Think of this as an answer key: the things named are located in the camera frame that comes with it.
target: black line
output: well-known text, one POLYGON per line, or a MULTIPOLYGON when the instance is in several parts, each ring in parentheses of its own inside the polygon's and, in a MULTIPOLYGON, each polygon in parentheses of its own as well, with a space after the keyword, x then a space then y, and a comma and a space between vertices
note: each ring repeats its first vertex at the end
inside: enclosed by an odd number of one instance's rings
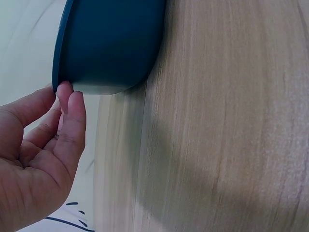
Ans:
POLYGON ((84 223, 83 221, 78 220, 80 223, 82 223, 85 227, 88 227, 88 225, 86 223, 84 223))
POLYGON ((47 219, 47 220, 52 220, 52 221, 57 221, 57 222, 61 222, 61 223, 64 223, 64 224, 67 224, 67 225, 70 225, 70 226, 74 226, 74 227, 76 227, 76 228, 78 228, 78 229, 81 229, 81 230, 83 230, 83 231, 95 232, 95 231, 93 231, 93 230, 86 229, 86 228, 81 227, 81 226, 79 226, 79 225, 76 225, 76 224, 74 224, 74 223, 71 223, 71 222, 68 222, 68 221, 64 221, 64 220, 61 220, 61 219, 58 219, 58 218, 46 217, 45 219, 47 219))
POLYGON ((77 205, 78 202, 70 202, 70 203, 67 203, 66 205, 77 205))

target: finger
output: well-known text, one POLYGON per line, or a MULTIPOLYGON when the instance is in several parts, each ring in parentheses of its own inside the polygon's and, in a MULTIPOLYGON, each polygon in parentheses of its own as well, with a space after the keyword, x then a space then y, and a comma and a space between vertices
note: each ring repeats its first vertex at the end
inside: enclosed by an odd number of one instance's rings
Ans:
POLYGON ((24 168, 28 167, 28 164, 31 160, 35 158, 37 154, 42 151, 41 148, 37 147, 33 143, 24 140, 20 146, 18 160, 23 165, 24 168))
POLYGON ((25 128, 46 114, 52 107, 56 96, 51 86, 37 90, 13 103, 0 107, 0 111, 14 116, 25 128))
POLYGON ((69 82, 65 81, 58 86, 57 96, 60 100, 61 110, 63 114, 68 113, 68 102, 72 93, 73 88, 69 82))
POLYGON ((48 141, 56 135, 60 116, 60 102, 57 101, 43 121, 36 128, 31 130, 25 136, 24 140, 33 143, 39 148, 44 148, 48 141))
POLYGON ((78 161, 85 147, 86 110, 81 92, 71 94, 68 114, 64 120, 59 139, 53 150, 54 155, 67 168, 73 180, 78 161))

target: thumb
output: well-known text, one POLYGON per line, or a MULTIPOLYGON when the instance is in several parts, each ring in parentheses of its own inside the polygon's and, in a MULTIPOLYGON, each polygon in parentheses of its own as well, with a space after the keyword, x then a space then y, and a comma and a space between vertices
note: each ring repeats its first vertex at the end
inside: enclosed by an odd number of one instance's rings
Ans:
POLYGON ((0 112, 6 112, 15 117, 23 128, 46 114, 56 96, 51 86, 37 90, 13 103, 0 107, 0 112))

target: wood grain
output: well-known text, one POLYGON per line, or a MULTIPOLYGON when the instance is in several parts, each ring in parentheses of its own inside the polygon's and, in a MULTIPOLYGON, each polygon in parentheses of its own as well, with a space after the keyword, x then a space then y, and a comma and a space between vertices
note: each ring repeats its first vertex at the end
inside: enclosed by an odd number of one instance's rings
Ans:
POLYGON ((309 2, 169 0, 146 86, 102 97, 98 232, 309 231, 309 2))

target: wooden surface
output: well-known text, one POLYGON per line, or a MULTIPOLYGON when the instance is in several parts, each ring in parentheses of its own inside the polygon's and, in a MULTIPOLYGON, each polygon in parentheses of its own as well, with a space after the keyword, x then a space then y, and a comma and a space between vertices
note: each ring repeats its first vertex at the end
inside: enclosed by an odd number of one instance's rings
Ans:
POLYGON ((308 0, 168 0, 148 83, 101 98, 96 230, 309 231, 308 28, 308 0))

